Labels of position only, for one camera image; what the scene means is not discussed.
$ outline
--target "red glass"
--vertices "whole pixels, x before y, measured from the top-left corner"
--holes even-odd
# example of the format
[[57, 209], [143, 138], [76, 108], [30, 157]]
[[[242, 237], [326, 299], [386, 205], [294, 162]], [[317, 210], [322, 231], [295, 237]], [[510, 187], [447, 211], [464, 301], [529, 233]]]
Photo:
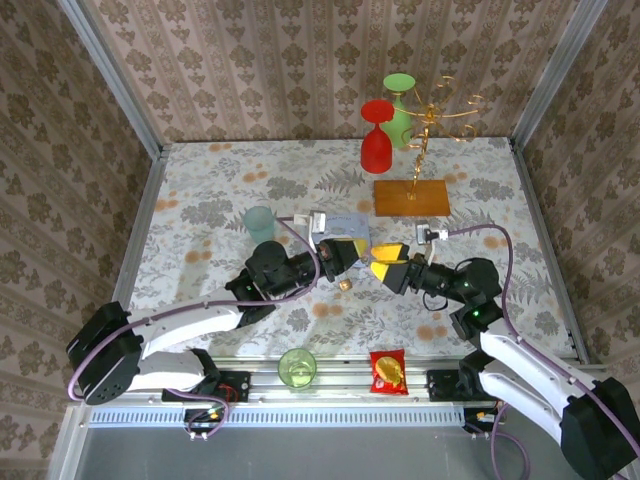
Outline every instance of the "red glass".
[[369, 173], [384, 173], [391, 168], [391, 140], [380, 124], [391, 121], [394, 111], [393, 104], [386, 100], [371, 100], [360, 110], [362, 118], [376, 125], [364, 137], [360, 150], [360, 164]]

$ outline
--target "chip bag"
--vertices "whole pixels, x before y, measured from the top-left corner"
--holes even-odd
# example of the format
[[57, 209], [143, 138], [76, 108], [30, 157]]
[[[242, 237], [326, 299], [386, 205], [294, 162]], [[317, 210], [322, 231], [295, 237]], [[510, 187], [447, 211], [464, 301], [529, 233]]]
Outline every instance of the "chip bag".
[[409, 395], [404, 371], [404, 349], [371, 352], [372, 393]]

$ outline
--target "floral tablecloth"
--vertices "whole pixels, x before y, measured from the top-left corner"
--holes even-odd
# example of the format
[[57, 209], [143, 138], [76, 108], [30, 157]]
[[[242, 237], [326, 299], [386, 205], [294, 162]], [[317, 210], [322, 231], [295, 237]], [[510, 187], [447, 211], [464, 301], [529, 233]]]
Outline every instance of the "floral tablecloth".
[[[359, 164], [359, 140], [187, 143], [171, 149], [138, 272], [132, 308], [197, 297], [223, 286], [243, 268], [255, 244], [242, 213], [270, 205], [281, 216], [369, 213], [373, 244], [415, 242], [415, 218], [377, 218], [375, 179], [411, 178], [415, 153], [394, 152], [393, 167], [371, 175]], [[422, 178], [444, 178], [452, 214], [429, 218], [450, 230], [495, 222], [511, 233], [515, 267], [509, 311], [519, 329], [562, 355], [571, 355], [561, 310], [532, 223], [509, 146], [504, 138], [471, 143], [430, 141]], [[283, 231], [288, 252], [302, 246]], [[453, 266], [488, 257], [502, 279], [506, 241], [497, 231], [438, 244], [436, 261]], [[209, 334], [175, 347], [198, 346], [212, 355], [278, 355], [293, 347], [317, 354], [364, 354], [405, 348], [415, 355], [465, 355], [471, 348], [451, 327], [448, 312], [428, 312], [420, 295], [396, 296], [369, 269], [352, 269], [353, 289], [341, 292], [321, 280], [303, 299], [278, 307], [265, 320], [239, 330]], [[459, 305], [451, 305], [449, 311]]]

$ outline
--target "translucent cup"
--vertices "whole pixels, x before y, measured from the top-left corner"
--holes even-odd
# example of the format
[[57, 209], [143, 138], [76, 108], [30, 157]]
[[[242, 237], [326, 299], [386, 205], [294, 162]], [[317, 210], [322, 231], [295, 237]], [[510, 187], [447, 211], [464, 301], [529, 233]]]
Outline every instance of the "translucent cup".
[[257, 244], [273, 240], [275, 221], [269, 207], [252, 207], [242, 217], [242, 223]]
[[289, 350], [278, 362], [278, 376], [290, 388], [306, 388], [316, 376], [316, 359], [304, 348]]

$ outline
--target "wooden board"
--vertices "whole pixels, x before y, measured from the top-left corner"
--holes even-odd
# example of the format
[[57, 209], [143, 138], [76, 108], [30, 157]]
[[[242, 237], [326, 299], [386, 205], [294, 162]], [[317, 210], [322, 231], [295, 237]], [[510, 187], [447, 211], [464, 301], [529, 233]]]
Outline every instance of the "wooden board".
[[373, 197], [377, 217], [446, 217], [451, 215], [444, 180], [418, 180], [416, 199], [409, 200], [411, 180], [376, 180]]

